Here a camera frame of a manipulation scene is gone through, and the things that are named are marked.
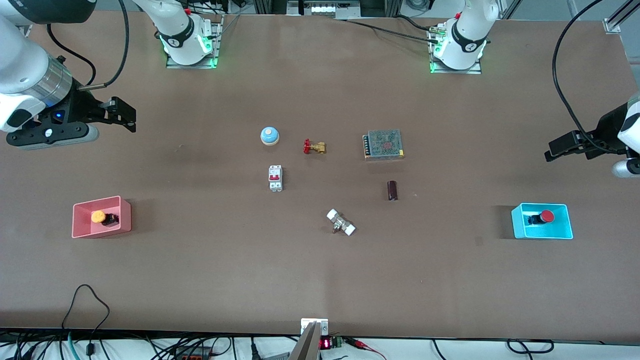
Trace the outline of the cyan plastic bin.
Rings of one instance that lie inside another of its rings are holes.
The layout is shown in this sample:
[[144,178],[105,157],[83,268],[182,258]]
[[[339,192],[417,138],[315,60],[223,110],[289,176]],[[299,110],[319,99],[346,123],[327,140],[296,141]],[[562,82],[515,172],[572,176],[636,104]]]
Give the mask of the cyan plastic bin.
[[[551,210],[555,215],[552,223],[530,225],[528,217],[542,210]],[[564,203],[523,202],[511,211],[513,234],[516,239],[571,240],[573,228],[569,208]]]

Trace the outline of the metal fitting white caps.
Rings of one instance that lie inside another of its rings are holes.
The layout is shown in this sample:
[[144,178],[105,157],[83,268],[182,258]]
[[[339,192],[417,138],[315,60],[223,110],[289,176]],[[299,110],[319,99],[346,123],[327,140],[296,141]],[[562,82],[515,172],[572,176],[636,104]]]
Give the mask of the metal fitting white caps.
[[339,212],[334,208],[329,210],[329,212],[327,212],[326,217],[333,224],[333,229],[332,229],[333,234],[342,232],[343,234],[350,236],[357,229],[355,225],[350,221],[348,221],[341,212]]

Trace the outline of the red clip lead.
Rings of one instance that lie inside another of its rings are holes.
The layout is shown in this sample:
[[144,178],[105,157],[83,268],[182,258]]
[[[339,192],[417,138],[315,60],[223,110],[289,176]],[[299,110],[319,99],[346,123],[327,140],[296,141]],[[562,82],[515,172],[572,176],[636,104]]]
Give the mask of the red clip lead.
[[386,358],[386,356],[384,356],[384,354],[382,354],[381,352],[379,352],[379,351],[375,350],[374,348],[368,346],[368,344],[366,344],[365,342],[362,342],[362,341],[360,341],[358,339],[355,339],[353,337],[348,337],[348,336],[343,336],[342,339],[349,346],[352,346],[352,347],[354,347],[354,348],[356,348],[358,350],[375,353],[378,356],[381,356],[382,360],[388,360],[388,358]]

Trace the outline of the yellow push button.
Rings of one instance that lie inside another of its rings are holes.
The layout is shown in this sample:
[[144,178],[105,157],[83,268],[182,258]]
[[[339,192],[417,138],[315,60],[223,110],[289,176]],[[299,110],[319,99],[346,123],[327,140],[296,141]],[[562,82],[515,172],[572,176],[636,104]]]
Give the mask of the yellow push button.
[[90,216],[91,223],[99,224],[103,227],[114,227],[120,223],[119,215],[115,213],[105,212],[104,210],[96,210]]

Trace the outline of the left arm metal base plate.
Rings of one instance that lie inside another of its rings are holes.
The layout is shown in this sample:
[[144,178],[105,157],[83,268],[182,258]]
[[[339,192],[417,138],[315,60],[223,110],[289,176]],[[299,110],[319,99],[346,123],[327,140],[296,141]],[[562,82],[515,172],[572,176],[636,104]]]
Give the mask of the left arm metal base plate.
[[426,32],[429,44],[429,68],[432,74],[480,75],[482,73],[481,58],[487,39],[459,43],[451,28],[430,27]]

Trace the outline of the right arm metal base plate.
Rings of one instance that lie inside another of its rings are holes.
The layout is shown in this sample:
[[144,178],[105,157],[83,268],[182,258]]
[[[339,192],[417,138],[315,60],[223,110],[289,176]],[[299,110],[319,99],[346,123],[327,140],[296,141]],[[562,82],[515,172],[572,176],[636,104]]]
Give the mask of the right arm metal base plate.
[[190,14],[193,32],[183,41],[182,47],[169,47],[163,41],[168,69],[214,69],[222,43],[224,14],[219,22],[212,22],[198,14]]

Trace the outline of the silver metal power strip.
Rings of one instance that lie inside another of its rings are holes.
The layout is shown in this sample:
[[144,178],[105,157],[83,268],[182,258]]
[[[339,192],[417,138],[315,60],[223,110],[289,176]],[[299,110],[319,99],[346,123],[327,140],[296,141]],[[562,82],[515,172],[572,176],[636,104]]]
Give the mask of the silver metal power strip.
[[361,17],[360,0],[286,0],[288,16],[322,16],[332,19]]

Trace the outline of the metal mesh power supply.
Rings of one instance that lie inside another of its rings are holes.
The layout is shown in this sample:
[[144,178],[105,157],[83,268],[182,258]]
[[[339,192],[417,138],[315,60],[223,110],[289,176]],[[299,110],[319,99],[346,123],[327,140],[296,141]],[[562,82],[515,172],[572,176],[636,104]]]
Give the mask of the metal mesh power supply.
[[365,161],[395,161],[405,157],[399,129],[369,130],[362,136]]

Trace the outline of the red push button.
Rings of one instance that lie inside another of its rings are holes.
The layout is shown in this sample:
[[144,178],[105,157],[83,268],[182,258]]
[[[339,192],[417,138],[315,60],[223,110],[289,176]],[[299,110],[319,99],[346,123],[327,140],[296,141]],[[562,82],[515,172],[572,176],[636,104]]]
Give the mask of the red push button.
[[530,215],[527,221],[531,226],[538,226],[553,223],[554,220],[555,215],[553,212],[551,210],[544,209],[538,213]]

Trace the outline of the pink plastic bin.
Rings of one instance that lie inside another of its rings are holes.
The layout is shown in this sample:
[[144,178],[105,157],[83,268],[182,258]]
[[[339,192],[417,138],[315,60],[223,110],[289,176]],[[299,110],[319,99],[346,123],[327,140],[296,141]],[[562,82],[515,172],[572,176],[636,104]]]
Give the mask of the pink plastic bin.
[[[119,216],[119,224],[103,227],[91,222],[91,214],[103,210]],[[75,203],[71,215],[71,237],[73,239],[102,239],[131,231],[131,204],[121,196],[110,196],[88,202]]]

